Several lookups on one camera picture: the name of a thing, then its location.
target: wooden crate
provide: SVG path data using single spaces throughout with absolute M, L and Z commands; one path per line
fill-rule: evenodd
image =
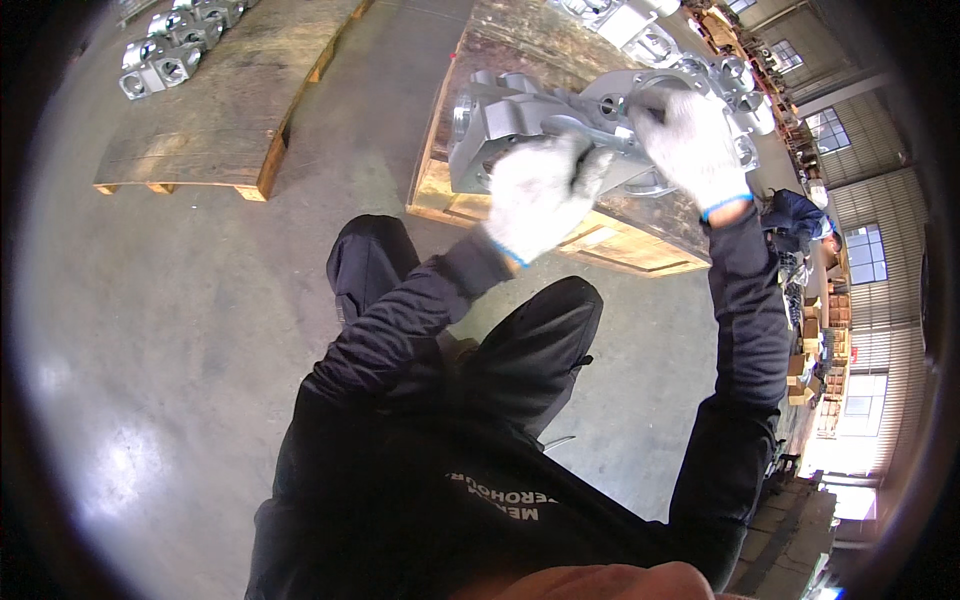
M 247 200 L 267 200 L 297 101 L 308 83 L 320 80 L 340 33 L 371 3 L 257 3 L 189 81 L 117 115 L 94 188 L 113 194 L 139 184 L 170 194 L 180 184 L 226 185 Z
M 502 3 L 478 0 L 437 94 L 407 212 L 471 227 L 490 210 L 489 196 L 450 189 L 446 164 L 453 103 L 475 71 L 521 71 L 537 77 L 546 89 L 576 90 L 606 71 L 636 67 L 604 39 L 562 18 L 546 3 L 516 3 L 504 10 Z M 605 197 L 557 252 L 648 277 L 704 269 L 709 266 L 707 238 L 698 217 L 693 202 L 679 194 L 642 200 Z

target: window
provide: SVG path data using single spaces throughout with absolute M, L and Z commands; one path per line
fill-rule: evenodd
M 777 64 L 779 65 L 777 70 L 781 73 L 792 71 L 801 64 L 804 64 L 803 57 L 797 54 L 797 51 L 793 49 L 790 42 L 785 39 L 770 46 L 770 50 L 773 51 L 774 57 L 777 59 Z
M 840 123 L 840 117 L 833 108 L 827 108 L 817 114 L 806 117 L 806 126 L 817 140 L 820 154 L 833 152 L 850 146 L 850 139 Z
M 875 436 L 880 429 L 887 375 L 851 375 L 843 417 L 837 422 L 841 436 Z
M 868 225 L 844 233 L 850 259 L 851 283 L 886 281 L 887 261 L 883 253 L 880 227 Z
M 730 0 L 727 3 L 727 6 L 730 7 L 730 10 L 740 14 L 741 12 L 746 11 L 751 6 L 756 4 L 756 0 Z

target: gloved hand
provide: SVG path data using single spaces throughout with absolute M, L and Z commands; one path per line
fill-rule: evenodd
M 613 150 L 575 133 L 517 146 L 494 164 L 483 228 L 521 267 L 555 248 L 593 208 Z
M 651 109 L 662 112 L 662 122 Z M 753 200 L 722 101 L 653 87 L 628 97 L 627 116 L 657 169 L 697 204 L 704 220 L 720 206 Z

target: black pants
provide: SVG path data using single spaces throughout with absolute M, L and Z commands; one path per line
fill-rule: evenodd
M 326 263 L 337 314 L 351 324 L 420 264 L 403 224 L 363 215 L 343 228 Z M 583 279 L 561 279 L 524 302 L 480 344 L 451 397 L 434 344 L 389 396 L 464 402 L 536 438 L 564 407 L 600 323 L 603 301 Z

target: black jacket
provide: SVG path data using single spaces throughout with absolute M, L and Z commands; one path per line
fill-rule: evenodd
M 346 327 L 303 380 L 274 496 L 255 517 L 247 597 L 440 598 L 484 573 L 668 561 L 722 589 L 775 445 L 788 350 L 756 213 L 708 235 L 717 381 L 668 524 L 633 515 L 495 420 L 396 415 L 370 400 L 508 276 L 476 230 Z

